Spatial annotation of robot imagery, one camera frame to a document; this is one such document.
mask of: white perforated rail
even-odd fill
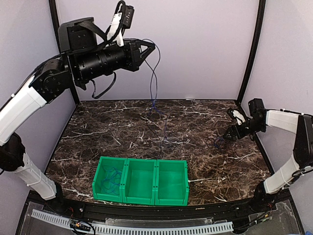
[[[68,218],[33,210],[31,217],[53,224],[58,227],[70,229]],[[98,235],[210,235],[233,231],[233,223],[212,224],[188,228],[146,229],[116,227],[102,224],[92,224]]]

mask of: black metal pole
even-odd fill
[[[50,6],[50,13],[51,13],[51,18],[52,18],[52,25],[53,25],[55,39],[57,41],[59,52],[61,52],[61,50],[60,50],[60,41],[59,41],[59,33],[58,33],[58,29],[60,27],[60,22],[59,22],[57,5],[56,5],[55,0],[49,0],[49,6]],[[69,89],[70,89],[70,92],[72,93],[72,96],[73,96],[75,104],[78,105],[80,103],[80,101],[79,101],[79,97],[78,97],[78,94],[77,94],[77,90],[75,88],[75,84],[72,81],[72,79],[71,79],[71,84],[70,84],[70,88]]]
[[[255,59],[255,55],[256,55],[256,51],[258,48],[259,39],[261,35],[261,28],[262,28],[263,16],[264,16],[264,11],[265,11],[265,3],[266,3],[266,0],[259,1],[259,9],[258,9],[258,15],[256,19],[255,29],[254,29],[250,55],[248,58],[248,63],[246,65],[246,71],[245,71],[245,75],[243,78],[243,82],[240,87],[239,95],[236,100],[238,104],[241,104],[241,102],[244,99],[246,88],[248,86],[248,82],[250,79],[250,75],[251,75],[251,71],[252,71],[252,67],[253,67],[253,63],[254,63],[254,59]]]

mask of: brown marble surface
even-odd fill
[[[249,137],[214,146],[234,123],[226,113],[236,108],[233,101],[159,100],[156,106],[167,116],[153,110],[148,121],[150,106],[145,100],[78,106],[46,172],[66,198],[95,202],[91,184],[100,156],[187,160],[189,205],[251,197],[269,176]]]

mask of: white wall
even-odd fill
[[[266,108],[313,114],[313,1],[267,1],[251,79],[243,101],[262,98]],[[291,156],[293,134],[268,128],[259,137],[275,170]],[[306,230],[313,231],[313,174],[291,187]]]
[[[0,107],[42,61],[58,53],[47,0],[0,3]],[[70,92],[18,130],[33,162],[44,170],[75,105]],[[15,234],[29,188],[12,173],[0,176],[0,235]]]
[[[94,16],[104,31],[118,0],[58,0],[62,23]],[[149,38],[161,49],[157,69],[159,98],[236,99],[248,59],[258,0],[126,0],[135,8],[125,37]],[[155,51],[147,59],[157,61]],[[148,99],[151,71],[147,65],[132,73],[119,70],[117,82],[103,99]],[[112,78],[98,78],[98,91]],[[90,100],[78,89],[81,100]]]

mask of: green plastic container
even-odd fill
[[[123,202],[122,182],[126,172],[126,158],[100,157],[92,182],[96,200]]]
[[[157,161],[128,159],[123,182],[123,203],[155,205]]]
[[[189,196],[186,161],[158,160],[156,206],[187,206]]]

